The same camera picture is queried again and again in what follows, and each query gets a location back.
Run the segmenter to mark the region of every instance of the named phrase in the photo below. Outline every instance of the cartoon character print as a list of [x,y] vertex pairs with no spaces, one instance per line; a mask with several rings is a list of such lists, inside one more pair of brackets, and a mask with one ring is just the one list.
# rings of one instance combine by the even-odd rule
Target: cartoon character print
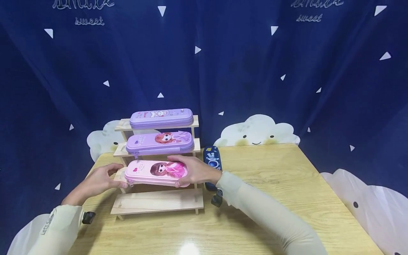
[[158,142],[159,144],[169,144],[172,142],[187,142],[189,140],[188,138],[188,132],[166,132],[166,133],[160,133],[156,135],[155,141]]
[[155,176],[181,178],[187,175],[185,165],[181,162],[159,162],[152,165],[150,173]]
[[169,111],[152,111],[152,112],[150,112],[150,114],[151,114],[150,118],[164,117],[167,114],[169,114]]

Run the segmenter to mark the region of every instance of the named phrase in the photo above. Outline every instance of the person's right hand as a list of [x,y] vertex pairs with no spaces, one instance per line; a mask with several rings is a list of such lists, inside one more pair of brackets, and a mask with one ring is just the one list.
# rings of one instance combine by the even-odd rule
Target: person's right hand
[[220,170],[212,168],[196,157],[171,155],[167,159],[183,162],[187,167],[187,175],[176,182],[176,188],[191,183],[211,182],[217,184],[222,175]]

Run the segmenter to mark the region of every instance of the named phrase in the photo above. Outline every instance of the pink pencil case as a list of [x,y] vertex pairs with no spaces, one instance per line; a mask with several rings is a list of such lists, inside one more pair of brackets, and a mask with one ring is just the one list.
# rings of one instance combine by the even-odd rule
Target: pink pencil case
[[133,135],[126,143],[126,150],[134,156],[188,153],[194,148],[189,132],[167,132]]
[[160,129],[173,126],[188,126],[193,123],[190,109],[172,109],[160,111],[138,111],[132,114],[130,126],[133,129]]
[[153,184],[175,186],[176,181],[187,175],[187,168],[181,162],[134,160],[125,170],[130,185]]

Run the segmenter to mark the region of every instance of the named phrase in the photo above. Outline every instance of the sleeve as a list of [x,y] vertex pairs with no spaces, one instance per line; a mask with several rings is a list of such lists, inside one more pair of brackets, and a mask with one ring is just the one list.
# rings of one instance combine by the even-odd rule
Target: sleeve
[[81,206],[54,208],[28,255],[66,255],[77,238],[82,214]]
[[225,171],[216,186],[228,205],[274,234],[285,254],[327,255],[316,232],[277,200]]

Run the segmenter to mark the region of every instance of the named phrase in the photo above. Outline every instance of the wooden table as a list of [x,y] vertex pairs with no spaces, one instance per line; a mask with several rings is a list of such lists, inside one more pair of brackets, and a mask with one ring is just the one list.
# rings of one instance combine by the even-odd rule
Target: wooden table
[[[329,254],[383,254],[296,145],[223,147],[220,153],[224,170],[308,222]],[[94,168],[111,162],[119,159],[103,154]],[[81,227],[69,254],[282,254],[277,242],[241,211],[226,203],[221,208],[211,205],[213,193],[208,191],[198,216],[194,211],[148,213],[128,215],[124,222],[110,215],[118,193],[109,190],[85,203],[84,210],[97,216]]]

